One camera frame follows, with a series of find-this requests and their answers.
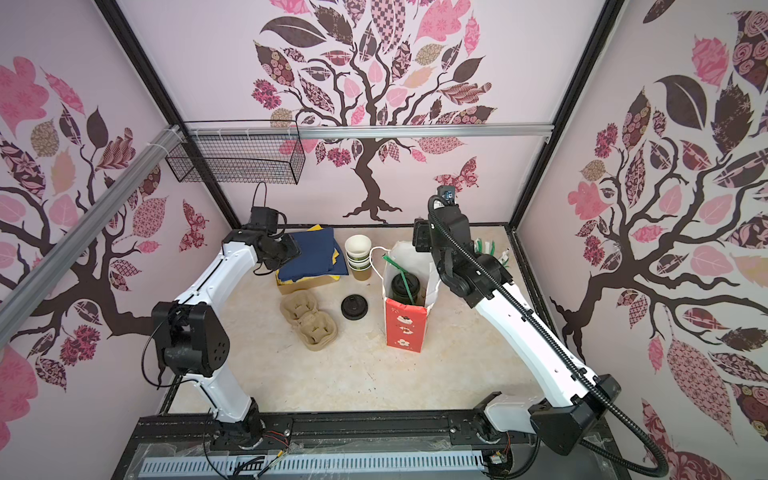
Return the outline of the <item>red white paper bag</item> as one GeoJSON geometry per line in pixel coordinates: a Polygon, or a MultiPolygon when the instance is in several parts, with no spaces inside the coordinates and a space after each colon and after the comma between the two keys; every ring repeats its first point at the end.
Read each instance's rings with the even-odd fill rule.
{"type": "Polygon", "coordinates": [[[381,281],[386,344],[420,353],[441,283],[436,265],[430,253],[417,253],[406,241],[374,247],[373,255],[377,252],[381,269],[373,271],[381,281]]]}

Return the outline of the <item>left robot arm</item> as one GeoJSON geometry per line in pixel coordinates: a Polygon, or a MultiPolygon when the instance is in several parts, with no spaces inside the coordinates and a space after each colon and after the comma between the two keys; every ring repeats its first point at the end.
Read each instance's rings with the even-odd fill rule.
{"type": "Polygon", "coordinates": [[[252,207],[249,222],[225,237],[200,277],[176,299],[152,309],[151,338],[160,368],[179,375],[207,400],[225,447],[257,446],[265,426],[256,401],[227,365],[230,339],[218,314],[244,275],[262,268],[267,275],[275,273],[299,256],[300,248],[286,227],[284,213],[252,207]]]}

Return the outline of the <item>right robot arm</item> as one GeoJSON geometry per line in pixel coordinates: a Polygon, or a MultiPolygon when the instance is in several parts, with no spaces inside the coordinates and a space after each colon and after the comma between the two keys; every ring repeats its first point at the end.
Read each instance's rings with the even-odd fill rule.
{"type": "Polygon", "coordinates": [[[619,407],[621,391],[610,375],[597,375],[574,356],[525,301],[511,274],[498,259],[478,253],[473,246],[470,222],[456,201],[453,186],[440,186],[427,201],[427,216],[414,223],[413,245],[431,254],[440,280],[449,290],[485,318],[503,336],[541,387],[543,400],[531,406],[491,400],[483,409],[487,421],[497,426],[503,417],[527,423],[536,448],[569,455],[581,446],[605,460],[650,478],[669,473],[662,448],[619,407]],[[587,440],[589,431],[611,414],[651,454],[647,467],[629,461],[587,440]]]}

